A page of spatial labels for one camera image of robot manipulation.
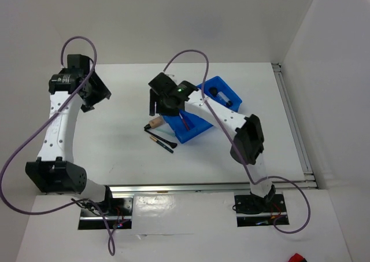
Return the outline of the clear plastic tube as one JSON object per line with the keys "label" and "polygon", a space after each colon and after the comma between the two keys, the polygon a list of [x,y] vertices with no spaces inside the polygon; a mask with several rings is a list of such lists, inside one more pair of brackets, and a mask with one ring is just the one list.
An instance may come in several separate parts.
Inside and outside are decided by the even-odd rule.
{"label": "clear plastic tube", "polygon": [[233,102],[222,91],[219,91],[217,93],[217,99],[220,101],[221,104],[228,108],[233,105]]}

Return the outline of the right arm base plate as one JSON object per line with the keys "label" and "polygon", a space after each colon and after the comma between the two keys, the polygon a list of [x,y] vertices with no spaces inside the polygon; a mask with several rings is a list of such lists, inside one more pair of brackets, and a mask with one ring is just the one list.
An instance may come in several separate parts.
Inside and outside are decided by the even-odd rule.
{"label": "right arm base plate", "polygon": [[289,225],[287,208],[283,194],[275,194],[266,206],[258,206],[251,195],[235,195],[232,210],[236,213],[238,227]]}

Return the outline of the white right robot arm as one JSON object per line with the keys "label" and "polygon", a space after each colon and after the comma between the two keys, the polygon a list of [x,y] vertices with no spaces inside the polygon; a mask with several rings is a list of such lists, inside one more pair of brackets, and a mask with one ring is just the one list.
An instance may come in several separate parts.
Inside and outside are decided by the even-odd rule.
{"label": "white right robot arm", "polygon": [[264,134],[260,118],[240,114],[205,94],[201,87],[188,81],[176,84],[161,72],[149,82],[150,114],[177,116],[180,111],[191,113],[222,130],[231,144],[230,155],[241,164],[250,181],[252,209],[265,211],[276,193],[264,163]]}

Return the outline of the beige foundation bottle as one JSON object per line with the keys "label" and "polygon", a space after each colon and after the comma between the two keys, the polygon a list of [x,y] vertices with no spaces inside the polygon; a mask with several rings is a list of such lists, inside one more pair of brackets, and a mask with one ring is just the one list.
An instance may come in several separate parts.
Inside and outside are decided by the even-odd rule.
{"label": "beige foundation bottle", "polygon": [[151,119],[145,126],[145,130],[155,129],[165,123],[165,120],[162,116],[155,117]]}

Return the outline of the gold green mascara tube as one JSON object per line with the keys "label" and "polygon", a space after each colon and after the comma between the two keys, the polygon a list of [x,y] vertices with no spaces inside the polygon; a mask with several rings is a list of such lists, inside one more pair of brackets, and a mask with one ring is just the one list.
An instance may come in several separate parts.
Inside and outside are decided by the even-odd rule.
{"label": "gold green mascara tube", "polygon": [[164,143],[162,143],[161,141],[159,141],[157,138],[153,137],[153,136],[150,136],[150,139],[152,141],[154,141],[156,144],[160,145],[163,149],[165,149],[166,151],[170,152],[170,153],[173,153],[173,150],[168,147],[167,145],[165,145]]}

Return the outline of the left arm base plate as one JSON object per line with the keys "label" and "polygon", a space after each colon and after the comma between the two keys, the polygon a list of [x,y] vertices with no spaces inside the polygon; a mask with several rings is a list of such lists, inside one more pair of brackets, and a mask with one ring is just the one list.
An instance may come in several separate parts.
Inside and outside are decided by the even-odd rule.
{"label": "left arm base plate", "polygon": [[[111,198],[108,204],[97,203],[111,230],[131,229],[133,204],[133,197]],[[79,207],[79,230],[104,230],[106,228],[100,212],[92,203],[80,204]]]}

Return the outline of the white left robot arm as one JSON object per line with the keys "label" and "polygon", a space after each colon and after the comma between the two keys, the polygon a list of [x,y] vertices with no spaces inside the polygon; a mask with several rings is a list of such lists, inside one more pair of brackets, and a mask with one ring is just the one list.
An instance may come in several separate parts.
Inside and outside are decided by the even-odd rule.
{"label": "white left robot arm", "polygon": [[94,209],[108,215],[114,208],[112,193],[106,185],[87,177],[86,170],[75,164],[73,139],[79,112],[109,99],[111,92],[96,73],[85,83],[90,57],[69,54],[67,67],[49,80],[50,114],[43,145],[37,158],[28,162],[25,172],[43,193],[76,195],[92,200]]}

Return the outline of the black round jar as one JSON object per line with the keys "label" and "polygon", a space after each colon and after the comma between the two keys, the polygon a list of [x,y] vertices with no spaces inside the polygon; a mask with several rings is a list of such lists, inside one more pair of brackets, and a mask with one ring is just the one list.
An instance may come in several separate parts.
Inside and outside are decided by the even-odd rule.
{"label": "black round jar", "polygon": [[209,94],[212,95],[212,97],[217,97],[218,89],[216,87],[210,87]]}

